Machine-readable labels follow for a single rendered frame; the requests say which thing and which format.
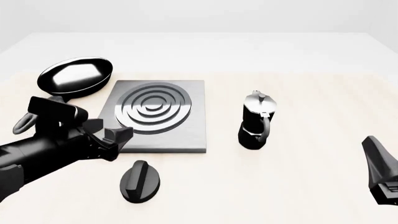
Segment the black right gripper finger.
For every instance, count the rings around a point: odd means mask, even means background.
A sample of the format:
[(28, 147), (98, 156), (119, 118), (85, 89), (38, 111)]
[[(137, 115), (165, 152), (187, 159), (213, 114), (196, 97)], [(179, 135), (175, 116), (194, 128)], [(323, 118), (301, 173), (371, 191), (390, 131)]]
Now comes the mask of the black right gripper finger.
[(369, 188), (386, 182), (398, 182), (398, 160), (380, 141), (374, 136), (368, 136), (361, 144), (368, 164)]

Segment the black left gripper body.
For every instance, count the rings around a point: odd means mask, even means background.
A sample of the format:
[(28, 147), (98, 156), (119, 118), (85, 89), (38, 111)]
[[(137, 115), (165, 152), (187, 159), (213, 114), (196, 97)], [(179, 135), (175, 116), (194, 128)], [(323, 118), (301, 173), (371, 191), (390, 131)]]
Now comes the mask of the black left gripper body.
[(78, 147), (78, 160), (103, 159), (111, 162), (118, 157), (119, 145), (116, 143), (116, 139), (119, 129), (105, 128), (102, 139), (97, 138), (83, 127), (79, 127), (77, 130), (83, 138)]

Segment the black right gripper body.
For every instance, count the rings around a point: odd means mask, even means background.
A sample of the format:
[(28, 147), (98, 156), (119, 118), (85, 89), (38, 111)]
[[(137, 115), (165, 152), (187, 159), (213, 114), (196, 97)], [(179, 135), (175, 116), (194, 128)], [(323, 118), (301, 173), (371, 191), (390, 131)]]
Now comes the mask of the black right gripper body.
[(376, 184), (370, 192), (378, 205), (398, 206), (398, 182)]

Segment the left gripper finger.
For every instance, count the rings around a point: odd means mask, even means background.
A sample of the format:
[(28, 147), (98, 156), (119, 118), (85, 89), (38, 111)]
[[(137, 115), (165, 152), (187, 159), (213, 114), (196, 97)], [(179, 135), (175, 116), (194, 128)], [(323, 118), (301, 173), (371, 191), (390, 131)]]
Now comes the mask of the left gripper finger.
[(111, 129), (104, 128), (104, 137), (103, 141), (108, 144), (115, 144), (118, 147), (118, 150), (126, 145), (126, 143), (133, 138), (134, 129), (132, 127)]
[(86, 131), (100, 131), (103, 129), (103, 119), (88, 119), (82, 124)]

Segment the round black stove knob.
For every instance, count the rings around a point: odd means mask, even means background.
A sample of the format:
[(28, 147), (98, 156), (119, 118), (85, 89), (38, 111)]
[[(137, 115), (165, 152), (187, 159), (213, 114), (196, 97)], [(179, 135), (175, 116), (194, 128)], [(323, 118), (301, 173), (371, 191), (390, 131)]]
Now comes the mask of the round black stove knob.
[(144, 203), (152, 199), (160, 188), (158, 171), (146, 161), (138, 160), (121, 177), (119, 189), (129, 203)]

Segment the flat stove plate with rings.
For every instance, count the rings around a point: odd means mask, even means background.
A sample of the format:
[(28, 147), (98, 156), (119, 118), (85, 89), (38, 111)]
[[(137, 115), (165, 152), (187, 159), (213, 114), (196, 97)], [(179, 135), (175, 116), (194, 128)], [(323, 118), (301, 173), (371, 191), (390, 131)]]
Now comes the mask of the flat stove plate with rings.
[(118, 80), (98, 117), (105, 128), (133, 128), (125, 153), (206, 152), (202, 80)]

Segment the black frying pan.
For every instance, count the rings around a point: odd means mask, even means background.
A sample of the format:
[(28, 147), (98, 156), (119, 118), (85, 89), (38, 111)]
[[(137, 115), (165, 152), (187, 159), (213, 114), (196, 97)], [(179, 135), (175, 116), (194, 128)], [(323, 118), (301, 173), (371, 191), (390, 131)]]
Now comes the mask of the black frying pan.
[(76, 57), (46, 68), (37, 78), (37, 86), (50, 95), (29, 103), (28, 112), (14, 125), (13, 134), (22, 134), (42, 117), (58, 123), (73, 122), (75, 112), (68, 102), (100, 91), (110, 80), (113, 64), (103, 57)]

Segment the black and silver moka pot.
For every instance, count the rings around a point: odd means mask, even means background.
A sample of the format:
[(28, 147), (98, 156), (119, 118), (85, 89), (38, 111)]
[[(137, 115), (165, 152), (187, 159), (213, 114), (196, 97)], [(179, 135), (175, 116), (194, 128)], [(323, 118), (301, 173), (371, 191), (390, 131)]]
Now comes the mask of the black and silver moka pot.
[(253, 91), (245, 98), (243, 121), (238, 132), (240, 145), (250, 150), (259, 150), (266, 145), (276, 108), (277, 103), (260, 91)]

